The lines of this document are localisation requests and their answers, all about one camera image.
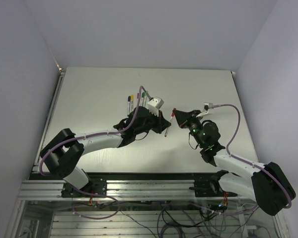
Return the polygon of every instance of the red marker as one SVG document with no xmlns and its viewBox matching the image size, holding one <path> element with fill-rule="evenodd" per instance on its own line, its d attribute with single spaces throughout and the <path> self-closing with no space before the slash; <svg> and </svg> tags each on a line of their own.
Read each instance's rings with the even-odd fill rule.
<svg viewBox="0 0 298 238">
<path fill-rule="evenodd" d="M 174 112 L 173 112 L 173 110 L 172 110 L 171 118 L 170 118 L 170 121 L 169 121 L 170 123 L 172 123 L 172 120 L 173 120 L 173 117 L 174 117 Z M 170 127 L 168 127 L 167 130 L 165 131 L 164 137 L 167 137 L 169 128 L 170 128 Z"/>
</svg>

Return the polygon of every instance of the robotic arm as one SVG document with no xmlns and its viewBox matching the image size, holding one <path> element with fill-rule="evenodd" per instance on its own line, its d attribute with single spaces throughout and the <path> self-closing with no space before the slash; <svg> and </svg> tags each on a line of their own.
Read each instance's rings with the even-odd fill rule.
<svg viewBox="0 0 298 238">
<path fill-rule="evenodd" d="M 147 103 L 149 109 L 136 108 L 128 118 L 122 119 L 109 130 L 87 134 L 74 133 L 69 128 L 63 129 L 46 145 L 40 156 L 45 158 L 44 163 L 51 175 L 65 180 L 82 191 L 92 192 L 92 181 L 76 166 L 81 156 L 105 148 L 129 145 L 135 141 L 138 134 L 149 133 L 150 130 L 161 134 L 171 126 L 159 110 L 162 105 L 162 99 L 151 98 Z"/>
<path fill-rule="evenodd" d="M 163 105 L 160 98 L 150 98 L 148 109 L 139 107 L 112 128 L 94 133 L 74 133 L 69 128 L 61 130 L 41 151 L 40 173 L 43 163 L 51 175 L 67 181 L 75 188 L 91 193 L 93 184 L 88 175 L 76 165 L 82 155 L 105 149 L 120 148 L 134 142 L 136 136 L 148 133 L 162 133 L 171 123 L 163 118 L 159 110 Z M 287 207 L 296 196 L 281 168 L 275 163 L 256 163 L 231 154 L 228 148 L 220 145 L 221 137 L 217 125 L 210 120 L 200 122 L 209 110 L 182 112 L 173 110 L 180 128 L 188 128 L 202 149 L 203 160 L 223 170 L 210 179 L 210 187 L 215 193 L 234 192 L 256 201 L 269 215 L 276 215 Z"/>
<path fill-rule="evenodd" d="M 210 187 L 215 193 L 227 191 L 250 198 L 256 201 L 264 212 L 272 216 L 285 208 L 289 199 L 295 198 L 295 191 L 277 164 L 256 163 L 233 155 L 220 145 L 221 135 L 217 125 L 211 120 L 200 122 L 201 116 L 206 113 L 200 110 L 191 112 L 173 110 L 173 112 L 179 127 L 188 128 L 190 135 L 202 149 L 200 154 L 203 160 L 224 169 L 217 172 L 210 180 Z"/>
</svg>

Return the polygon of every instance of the black bracket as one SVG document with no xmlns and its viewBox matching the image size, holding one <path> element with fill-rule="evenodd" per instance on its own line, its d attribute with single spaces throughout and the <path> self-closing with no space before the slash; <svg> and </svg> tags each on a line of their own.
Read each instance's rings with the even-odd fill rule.
<svg viewBox="0 0 298 238">
<path fill-rule="evenodd" d="M 107 182 L 104 181 L 102 178 L 93 178 L 93 180 L 90 181 L 87 185 L 85 185 L 81 190 L 89 193 L 105 195 L 107 192 Z M 87 195 L 81 194 L 80 192 L 77 192 L 68 183 L 64 183 L 61 194 L 62 194 L 62 197 L 71 197 L 71 198 L 89 197 Z"/>
</svg>

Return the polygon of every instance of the gray wall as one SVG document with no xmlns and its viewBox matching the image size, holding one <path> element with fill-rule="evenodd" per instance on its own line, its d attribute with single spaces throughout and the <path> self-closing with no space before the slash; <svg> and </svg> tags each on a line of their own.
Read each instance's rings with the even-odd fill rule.
<svg viewBox="0 0 298 238">
<path fill-rule="evenodd" d="M 236 71 L 277 0 L 25 0 L 60 67 Z"/>
<path fill-rule="evenodd" d="M 58 68 L 22 0 L 0 0 L 0 238 L 43 132 Z"/>
<path fill-rule="evenodd" d="M 258 157 L 274 161 L 297 192 L 285 214 L 298 238 L 298 0 L 279 0 L 237 71 Z"/>
</svg>

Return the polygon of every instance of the white table surface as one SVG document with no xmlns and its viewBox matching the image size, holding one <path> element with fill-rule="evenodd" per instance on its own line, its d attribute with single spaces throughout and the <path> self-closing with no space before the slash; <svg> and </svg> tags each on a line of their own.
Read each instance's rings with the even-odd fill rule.
<svg viewBox="0 0 298 238">
<path fill-rule="evenodd" d="M 130 94 L 134 94 L 136 105 L 140 85 L 151 96 L 164 100 L 161 110 L 167 120 L 174 107 L 191 111 L 202 110 L 204 102 L 236 105 L 242 119 L 231 152 L 257 161 L 231 72 L 226 70 L 70 67 L 44 146 L 64 128 L 75 133 L 111 128 L 126 117 Z M 214 109 L 213 114 L 204 119 L 217 123 L 220 143 L 226 146 L 236 128 L 236 111 L 230 107 Z M 188 133 L 189 130 L 180 129 L 174 119 L 167 137 L 151 131 L 144 140 L 123 148 L 84 155 L 78 166 L 86 172 L 212 173 L 219 170 L 203 161 L 199 149 L 190 148 Z M 190 142 L 196 145 L 193 137 Z"/>
</svg>

